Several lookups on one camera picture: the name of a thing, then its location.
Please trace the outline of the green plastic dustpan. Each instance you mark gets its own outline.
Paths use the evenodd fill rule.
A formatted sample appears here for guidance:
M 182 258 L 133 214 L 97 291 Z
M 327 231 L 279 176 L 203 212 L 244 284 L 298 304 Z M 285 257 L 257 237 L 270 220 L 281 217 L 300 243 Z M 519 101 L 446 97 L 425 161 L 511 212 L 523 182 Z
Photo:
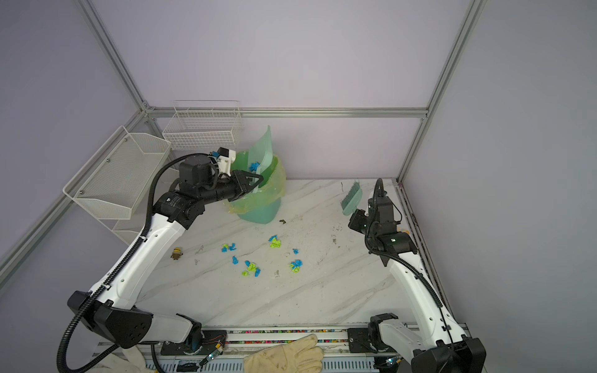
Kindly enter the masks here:
M 271 136 L 271 127 L 268 126 L 265 134 L 247 152 L 247 170 L 250 171 L 252 163 L 260 163 L 258 170 L 254 173 L 264 177 L 263 182 L 267 183 L 275 168 L 274 152 Z

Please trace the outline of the green hand brush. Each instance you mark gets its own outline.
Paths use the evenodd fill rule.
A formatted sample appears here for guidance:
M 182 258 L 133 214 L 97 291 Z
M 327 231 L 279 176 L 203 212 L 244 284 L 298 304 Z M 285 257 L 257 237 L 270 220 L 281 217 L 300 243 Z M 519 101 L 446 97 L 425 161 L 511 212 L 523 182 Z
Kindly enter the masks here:
M 351 189 L 347 192 L 343 200 L 340 202 L 343 215 L 350 216 L 358 209 L 362 200 L 362 187 L 358 181 L 355 181 Z

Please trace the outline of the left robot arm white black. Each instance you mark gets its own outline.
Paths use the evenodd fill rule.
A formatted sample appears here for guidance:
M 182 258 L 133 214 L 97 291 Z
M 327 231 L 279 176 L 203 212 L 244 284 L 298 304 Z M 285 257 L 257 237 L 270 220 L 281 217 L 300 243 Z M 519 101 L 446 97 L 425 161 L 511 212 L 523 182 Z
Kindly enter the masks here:
M 259 174 L 233 170 L 224 156 L 192 154 L 178 161 L 180 175 L 166 193 L 155 196 L 163 169 L 152 181 L 146 221 L 135 241 L 88 292 L 74 292 L 67 302 L 87 329 L 121 348 L 153 342 L 180 343 L 190 352 L 200 348 L 201 324 L 182 314 L 157 315 L 138 309 L 141 289 L 207 205 L 241 199 L 264 181 Z

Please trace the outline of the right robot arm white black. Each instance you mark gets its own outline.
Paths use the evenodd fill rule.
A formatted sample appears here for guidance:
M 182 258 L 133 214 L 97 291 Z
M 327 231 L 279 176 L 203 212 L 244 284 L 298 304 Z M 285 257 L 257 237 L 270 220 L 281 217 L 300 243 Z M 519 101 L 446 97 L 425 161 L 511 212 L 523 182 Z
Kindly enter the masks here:
M 394 203 L 385 195 L 368 200 L 368 210 L 354 212 L 349 228 L 364 235 L 368 253 L 379 257 L 397 280 L 418 325 L 414 332 L 396 315 L 380 315 L 373 341 L 392 348 L 413 372 L 482 372 L 487 357 L 478 338 L 470 337 L 447 310 L 424 273 L 412 238 L 397 229 Z

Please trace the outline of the green trash bin with bag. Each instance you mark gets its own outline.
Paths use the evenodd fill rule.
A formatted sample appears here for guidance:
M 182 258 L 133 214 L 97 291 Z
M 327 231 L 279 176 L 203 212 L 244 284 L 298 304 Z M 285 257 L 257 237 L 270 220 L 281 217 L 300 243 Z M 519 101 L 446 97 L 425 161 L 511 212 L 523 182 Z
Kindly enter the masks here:
M 274 155 L 270 166 L 262 173 L 264 182 L 239 200 L 224 205 L 228 213 L 236 214 L 242 220 L 261 225 L 268 224 L 275 219 L 281 207 L 281 198 L 286 192 L 286 171 L 281 160 Z

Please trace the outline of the blue green scrap centre bottom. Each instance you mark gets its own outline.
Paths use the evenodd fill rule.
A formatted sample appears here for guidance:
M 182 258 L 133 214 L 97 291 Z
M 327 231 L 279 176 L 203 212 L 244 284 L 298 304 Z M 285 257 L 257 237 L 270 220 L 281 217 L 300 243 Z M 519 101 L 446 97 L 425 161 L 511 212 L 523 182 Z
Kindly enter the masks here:
M 289 268 L 293 273 L 298 273 L 301 270 L 303 262 L 301 260 L 294 260 L 289 264 Z

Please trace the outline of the small yellow toy figure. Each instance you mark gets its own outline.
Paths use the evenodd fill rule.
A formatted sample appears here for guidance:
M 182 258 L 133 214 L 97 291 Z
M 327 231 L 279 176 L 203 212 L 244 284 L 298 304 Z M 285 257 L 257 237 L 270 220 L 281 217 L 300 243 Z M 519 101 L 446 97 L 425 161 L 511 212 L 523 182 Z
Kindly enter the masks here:
M 180 248 L 174 248 L 171 253 L 171 258 L 173 260 L 179 260 L 183 256 L 183 251 Z

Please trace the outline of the lower white mesh shelf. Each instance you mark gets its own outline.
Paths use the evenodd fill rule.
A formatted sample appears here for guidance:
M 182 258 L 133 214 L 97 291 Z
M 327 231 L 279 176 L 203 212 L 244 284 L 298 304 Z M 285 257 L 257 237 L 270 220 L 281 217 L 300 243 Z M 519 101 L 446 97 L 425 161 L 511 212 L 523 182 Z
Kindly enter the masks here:
M 168 192 L 175 181 L 179 180 L 180 173 L 178 169 L 169 168 L 157 183 L 154 192 L 154 202 L 166 192 Z M 118 239 L 123 241 L 126 245 L 130 245 L 135 241 L 138 233 L 143 230 L 146 223 L 146 210 L 149 198 L 149 188 L 143 194 L 138 207 L 132 212 L 132 217 L 128 220 L 119 219 L 116 221 L 110 231 L 115 234 Z

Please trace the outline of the white mesh shelf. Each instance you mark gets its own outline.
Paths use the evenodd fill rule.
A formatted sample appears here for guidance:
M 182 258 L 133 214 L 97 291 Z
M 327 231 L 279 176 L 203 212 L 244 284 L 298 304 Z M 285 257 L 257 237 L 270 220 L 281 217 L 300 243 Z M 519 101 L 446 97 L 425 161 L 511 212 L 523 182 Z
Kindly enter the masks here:
M 63 194 L 97 220 L 129 220 L 170 149 L 165 139 L 119 127 Z
M 154 192 L 154 202 L 166 192 L 168 192 L 175 181 L 179 180 L 180 173 L 178 169 L 169 168 L 157 183 Z M 135 241 L 138 233 L 143 230 L 146 223 L 146 210 L 149 198 L 149 188 L 143 194 L 138 207 L 132 212 L 132 217 L 128 220 L 119 219 L 116 221 L 110 231 L 115 234 L 118 239 L 123 241 L 126 245 L 130 245 Z

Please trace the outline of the upper white mesh shelf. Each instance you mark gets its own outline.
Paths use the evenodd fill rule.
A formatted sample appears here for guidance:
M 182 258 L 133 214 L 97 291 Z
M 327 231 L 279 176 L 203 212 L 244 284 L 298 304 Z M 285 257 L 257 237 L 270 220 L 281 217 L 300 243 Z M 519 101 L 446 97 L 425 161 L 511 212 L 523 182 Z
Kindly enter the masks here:
M 97 220 L 129 220 L 170 149 L 165 139 L 119 127 L 63 194 Z

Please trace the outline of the beige work glove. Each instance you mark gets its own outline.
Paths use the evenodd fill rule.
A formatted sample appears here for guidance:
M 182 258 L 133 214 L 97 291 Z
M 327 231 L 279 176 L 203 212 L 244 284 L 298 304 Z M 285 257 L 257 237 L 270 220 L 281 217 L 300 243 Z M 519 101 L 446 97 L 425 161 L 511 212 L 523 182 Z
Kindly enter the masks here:
M 256 352 L 243 359 L 243 370 L 247 373 L 321 372 L 323 350 L 317 343 L 317 336 L 309 334 L 291 343 Z

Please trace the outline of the white work glove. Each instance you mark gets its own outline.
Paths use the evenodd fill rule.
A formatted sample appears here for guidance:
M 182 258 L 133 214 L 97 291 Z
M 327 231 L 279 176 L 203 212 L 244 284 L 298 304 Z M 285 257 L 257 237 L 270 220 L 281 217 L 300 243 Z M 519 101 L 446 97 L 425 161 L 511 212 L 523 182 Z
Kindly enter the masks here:
M 124 357 L 110 354 L 88 373 L 154 373 L 147 368 L 146 359 L 137 347 L 124 349 Z

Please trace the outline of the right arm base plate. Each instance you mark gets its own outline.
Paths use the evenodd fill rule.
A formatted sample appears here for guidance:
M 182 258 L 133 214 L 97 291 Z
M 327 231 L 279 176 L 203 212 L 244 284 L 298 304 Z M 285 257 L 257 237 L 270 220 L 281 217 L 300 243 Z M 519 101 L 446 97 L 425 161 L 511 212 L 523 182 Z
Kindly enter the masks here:
M 376 346 L 370 339 L 367 328 L 349 328 L 347 329 L 347 334 L 348 350 L 352 354 L 396 354 L 396 351 L 387 345 Z

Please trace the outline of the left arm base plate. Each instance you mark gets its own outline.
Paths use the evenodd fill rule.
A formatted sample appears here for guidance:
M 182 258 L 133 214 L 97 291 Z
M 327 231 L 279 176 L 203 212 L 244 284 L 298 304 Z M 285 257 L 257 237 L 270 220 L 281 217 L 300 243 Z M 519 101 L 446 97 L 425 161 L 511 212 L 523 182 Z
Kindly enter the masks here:
M 203 329 L 201 339 L 196 347 L 187 343 L 166 342 L 160 350 L 162 356 L 200 355 L 207 356 L 214 351 L 218 343 L 224 345 L 228 332 L 224 329 Z

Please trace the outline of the aluminium rail front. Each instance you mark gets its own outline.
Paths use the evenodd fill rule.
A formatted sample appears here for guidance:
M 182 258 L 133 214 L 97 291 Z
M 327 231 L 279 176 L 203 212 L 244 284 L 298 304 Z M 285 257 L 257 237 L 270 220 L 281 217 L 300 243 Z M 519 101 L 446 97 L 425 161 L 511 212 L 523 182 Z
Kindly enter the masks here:
M 348 350 L 349 328 L 367 328 L 365 323 L 337 325 L 298 325 L 298 326 L 205 326 L 203 329 L 224 329 L 228 337 L 224 344 L 224 357 L 244 357 L 264 348 L 315 334 L 317 346 L 326 356 L 337 357 L 352 354 Z M 395 354 L 357 353 L 364 356 L 392 356 Z

